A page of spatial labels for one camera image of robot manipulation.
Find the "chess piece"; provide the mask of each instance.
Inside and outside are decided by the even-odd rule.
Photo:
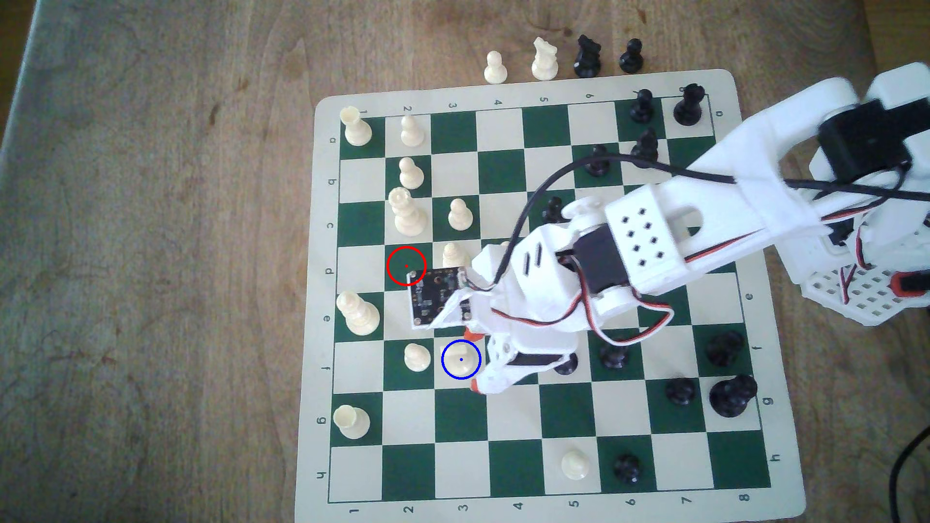
[[[346,327],[356,336],[367,336],[378,328],[381,314],[375,305],[366,302],[361,296],[350,290],[339,294],[336,308],[346,318]]]
[[[497,51],[487,53],[487,67],[485,67],[485,81],[488,84],[500,84],[507,79],[507,68]]]
[[[358,439],[368,433],[371,419],[368,413],[351,405],[340,405],[333,412],[333,423],[339,428],[343,436],[349,439]]]
[[[537,80],[552,80],[559,73],[559,64],[555,61],[555,52],[558,49],[539,36],[533,40],[533,46],[536,47],[536,57],[530,68],[533,76]]]
[[[362,119],[362,115],[351,105],[339,111],[339,120],[346,127],[346,141],[361,147],[371,140],[371,126]]]
[[[417,207],[404,187],[394,187],[388,193],[388,203],[394,211],[394,227],[404,236],[416,236],[426,228],[426,213]]]

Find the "table surface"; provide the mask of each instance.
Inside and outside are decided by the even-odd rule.
[[[483,83],[575,40],[617,74],[725,68],[744,117],[875,74],[859,2],[45,1],[0,156],[0,517],[293,518],[313,106]],[[815,148],[783,161],[804,176]],[[867,329],[766,251],[809,521],[887,519],[930,419],[930,321]],[[930,452],[901,478],[930,513]]]

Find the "black chess piece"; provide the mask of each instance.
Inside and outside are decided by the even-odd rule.
[[[735,418],[759,392],[752,376],[738,374],[732,380],[723,380],[711,387],[711,407],[725,418]]]
[[[675,378],[665,383],[665,397],[675,405],[687,405],[695,398],[695,383],[689,378]]]
[[[593,78],[599,72],[601,72],[601,45],[583,34],[578,37],[575,74],[578,78]]]
[[[620,481],[635,484],[641,472],[639,458],[632,454],[623,454],[614,460],[614,476]]]
[[[591,147],[592,156],[603,156],[607,154],[607,148],[598,143]],[[610,160],[596,160],[584,167],[588,174],[592,175],[594,178],[601,178],[607,171],[610,170]]]
[[[688,84],[684,87],[682,100],[675,104],[672,114],[675,121],[683,126],[693,126],[700,120],[700,103],[704,100],[704,87]]]
[[[575,369],[577,368],[578,368],[578,355],[575,353],[572,353],[572,355],[568,357],[568,361],[556,367],[555,371],[558,372],[559,374],[562,374],[563,376],[567,376],[571,374],[572,372],[575,372]]]
[[[624,73],[639,73],[643,69],[643,42],[639,38],[633,38],[627,42],[627,52],[620,55],[620,69]]]
[[[652,106],[652,91],[640,89],[636,93],[636,101],[630,108],[630,120],[637,124],[648,124],[656,110]]]
[[[739,351],[746,345],[743,335],[735,330],[717,334],[704,347],[707,359],[717,367],[729,367],[737,361]]]

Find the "white pawn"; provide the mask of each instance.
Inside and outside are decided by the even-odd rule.
[[[360,147],[371,140],[371,126],[362,119],[362,115],[351,105],[339,111],[339,119],[346,127],[346,141]]]
[[[407,147],[417,147],[423,143],[426,133],[417,125],[417,120],[410,114],[401,118],[401,141]]]
[[[404,236],[416,236],[426,228],[426,213],[420,210],[404,187],[394,187],[388,193],[388,203],[394,211],[394,227]]]
[[[341,405],[333,412],[333,423],[339,428],[343,436],[349,439],[358,439],[368,433],[371,418],[368,413],[352,405]]]
[[[378,309],[350,290],[338,295],[336,308],[345,316],[346,327],[356,336],[371,334],[381,323],[381,314]]]
[[[413,163],[413,158],[406,156],[401,158],[401,185],[411,191],[423,184],[423,169]]]
[[[537,80],[552,80],[559,73],[559,64],[555,61],[555,52],[558,49],[540,36],[533,40],[533,45],[536,46],[536,57],[530,68],[533,76]]]
[[[456,198],[449,204],[449,225],[456,231],[464,231],[472,226],[472,211],[465,205],[465,200]]]
[[[485,81],[488,84],[500,84],[507,79],[507,68],[497,51],[487,53],[487,67],[485,67]]]

